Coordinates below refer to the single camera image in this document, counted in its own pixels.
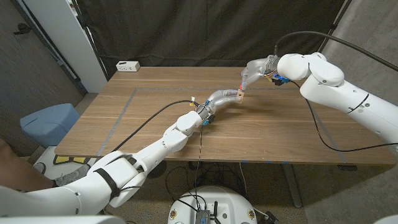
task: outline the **table top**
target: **table top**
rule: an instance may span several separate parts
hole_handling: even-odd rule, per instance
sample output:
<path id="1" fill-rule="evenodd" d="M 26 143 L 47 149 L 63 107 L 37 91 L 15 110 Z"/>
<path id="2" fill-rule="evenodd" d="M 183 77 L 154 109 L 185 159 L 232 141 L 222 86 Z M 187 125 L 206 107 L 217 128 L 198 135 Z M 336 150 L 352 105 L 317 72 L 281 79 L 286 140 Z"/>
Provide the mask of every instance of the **table top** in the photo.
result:
<path id="1" fill-rule="evenodd" d="M 237 89 L 243 68 L 141 67 L 138 72 L 116 72 L 82 114 L 55 153 L 61 156 L 104 156 L 165 105 L 190 100 L 203 103 L 214 91 Z M 381 144 L 372 132 L 344 113 L 312 103 L 321 135 L 338 149 Z M 172 105 L 147 123 L 120 148 L 137 152 L 160 139 L 189 103 Z M 245 91 L 242 104 L 218 110 L 213 123 L 202 128 L 202 161 L 292 164 L 395 164 L 386 147 L 336 152 L 323 145 L 310 110 L 292 83 L 275 86 L 267 79 Z M 186 146 L 166 159 L 196 161 L 200 130 Z"/>

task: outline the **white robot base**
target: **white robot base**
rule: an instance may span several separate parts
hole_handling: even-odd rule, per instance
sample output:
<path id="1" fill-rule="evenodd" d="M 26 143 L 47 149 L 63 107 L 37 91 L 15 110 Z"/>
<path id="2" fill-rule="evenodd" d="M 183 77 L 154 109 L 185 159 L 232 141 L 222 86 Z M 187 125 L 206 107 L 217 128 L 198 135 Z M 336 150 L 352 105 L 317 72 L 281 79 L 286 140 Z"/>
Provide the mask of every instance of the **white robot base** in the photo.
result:
<path id="1" fill-rule="evenodd" d="M 181 201 L 193 208 L 176 200 L 171 206 L 167 223 L 257 223 L 256 214 L 250 202 L 231 189 L 207 185 L 198 187 L 197 195 L 201 208 L 199 212 L 193 209 L 197 209 L 197 201 L 194 198 L 195 189 L 193 189 L 180 197 Z"/>

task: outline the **black curtain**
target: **black curtain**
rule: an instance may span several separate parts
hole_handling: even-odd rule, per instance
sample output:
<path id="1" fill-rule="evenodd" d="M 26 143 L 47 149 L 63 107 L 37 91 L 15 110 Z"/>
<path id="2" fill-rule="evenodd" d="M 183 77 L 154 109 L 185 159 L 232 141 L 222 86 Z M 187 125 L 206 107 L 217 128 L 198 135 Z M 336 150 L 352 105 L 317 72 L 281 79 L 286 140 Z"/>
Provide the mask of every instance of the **black curtain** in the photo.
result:
<path id="1" fill-rule="evenodd" d="M 300 30 L 327 33 L 344 0 L 79 0 L 109 76 L 120 60 L 141 66 L 232 66 L 273 53 Z M 286 40 L 279 56 L 318 50 L 323 38 Z"/>

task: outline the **white power strip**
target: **white power strip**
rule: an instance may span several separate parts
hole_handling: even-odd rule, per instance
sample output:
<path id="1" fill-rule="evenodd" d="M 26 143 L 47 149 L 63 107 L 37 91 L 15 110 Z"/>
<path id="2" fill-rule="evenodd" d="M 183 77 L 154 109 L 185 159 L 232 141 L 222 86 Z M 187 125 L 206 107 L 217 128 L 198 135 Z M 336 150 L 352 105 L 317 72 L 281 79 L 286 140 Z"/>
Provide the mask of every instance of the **white power strip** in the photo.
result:
<path id="1" fill-rule="evenodd" d="M 139 69 L 138 62 L 120 61 L 116 65 L 119 72 L 136 72 Z"/>

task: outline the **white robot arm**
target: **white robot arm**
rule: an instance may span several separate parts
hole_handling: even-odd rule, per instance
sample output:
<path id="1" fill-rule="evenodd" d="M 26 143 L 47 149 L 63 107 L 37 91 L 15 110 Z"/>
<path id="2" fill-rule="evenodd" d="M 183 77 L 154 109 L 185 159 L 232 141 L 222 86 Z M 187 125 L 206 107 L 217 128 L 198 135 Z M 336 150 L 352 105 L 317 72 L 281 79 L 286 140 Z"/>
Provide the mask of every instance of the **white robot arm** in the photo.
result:
<path id="1" fill-rule="evenodd" d="M 236 93 L 216 91 L 196 111 L 179 117 L 158 141 L 134 154 L 112 152 L 96 162 L 86 177 L 68 185 L 27 193 L 0 186 L 0 217 L 96 215 L 107 204 L 122 205 L 167 155 L 184 147 L 193 128 L 202 121 L 210 123 L 217 107 L 238 102 Z"/>
<path id="2" fill-rule="evenodd" d="M 254 77 L 274 78 L 276 72 L 278 78 L 290 80 L 307 77 L 300 88 L 304 98 L 346 113 L 386 142 L 398 142 L 398 107 L 344 80 L 341 69 L 327 62 L 321 53 L 287 54 L 281 58 L 270 55 L 267 59 L 248 63 L 243 70 L 242 90 L 258 80 Z"/>

